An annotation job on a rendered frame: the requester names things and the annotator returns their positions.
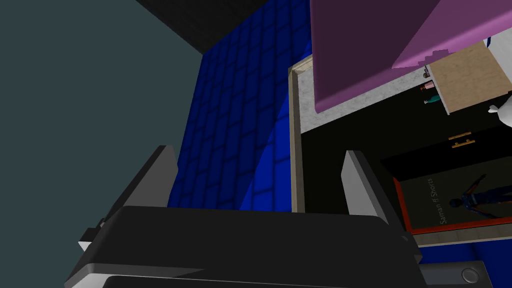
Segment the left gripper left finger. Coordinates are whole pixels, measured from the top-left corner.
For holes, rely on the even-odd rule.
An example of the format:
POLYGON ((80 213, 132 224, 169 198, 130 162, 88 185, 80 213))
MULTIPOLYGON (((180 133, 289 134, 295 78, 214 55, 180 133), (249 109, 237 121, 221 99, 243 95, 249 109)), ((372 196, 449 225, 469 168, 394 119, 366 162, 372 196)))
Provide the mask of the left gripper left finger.
POLYGON ((159 145, 114 202, 105 219, 110 219, 123 206, 167 206, 178 170, 174 148, 159 145))

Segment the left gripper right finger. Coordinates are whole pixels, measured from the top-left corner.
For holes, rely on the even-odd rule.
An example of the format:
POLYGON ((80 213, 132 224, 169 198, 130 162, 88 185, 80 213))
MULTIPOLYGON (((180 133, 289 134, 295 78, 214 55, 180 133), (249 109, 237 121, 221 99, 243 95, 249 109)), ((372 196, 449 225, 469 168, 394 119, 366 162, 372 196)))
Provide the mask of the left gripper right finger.
POLYGON ((346 151, 340 178, 350 215, 378 217, 394 229, 405 231, 392 202, 361 151, 346 151))

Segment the purple door leaf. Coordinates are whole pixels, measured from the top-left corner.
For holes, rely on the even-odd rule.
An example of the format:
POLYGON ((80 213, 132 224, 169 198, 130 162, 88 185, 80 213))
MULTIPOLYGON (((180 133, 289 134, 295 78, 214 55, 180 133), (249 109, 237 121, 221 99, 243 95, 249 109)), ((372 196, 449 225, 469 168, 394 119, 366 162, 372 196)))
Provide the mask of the purple door leaf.
POLYGON ((512 0, 310 0, 320 114, 512 28, 512 0))

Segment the light wood shelf unit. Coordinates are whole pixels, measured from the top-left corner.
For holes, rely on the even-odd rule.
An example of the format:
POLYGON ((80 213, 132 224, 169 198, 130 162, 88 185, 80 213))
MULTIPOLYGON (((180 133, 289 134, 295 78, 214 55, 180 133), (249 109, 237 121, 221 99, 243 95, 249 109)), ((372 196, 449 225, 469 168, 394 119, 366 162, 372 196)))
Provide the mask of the light wood shelf unit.
POLYGON ((427 65, 447 114, 512 91, 512 82, 483 41, 427 65))

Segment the red-framed wall picture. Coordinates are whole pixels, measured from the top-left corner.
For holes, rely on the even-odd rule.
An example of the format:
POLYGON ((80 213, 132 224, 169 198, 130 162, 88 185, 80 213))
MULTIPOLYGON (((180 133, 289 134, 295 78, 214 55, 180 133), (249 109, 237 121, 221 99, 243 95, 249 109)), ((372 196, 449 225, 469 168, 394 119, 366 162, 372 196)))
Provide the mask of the red-framed wall picture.
POLYGON ((512 224, 512 156, 393 181, 413 235, 512 224))

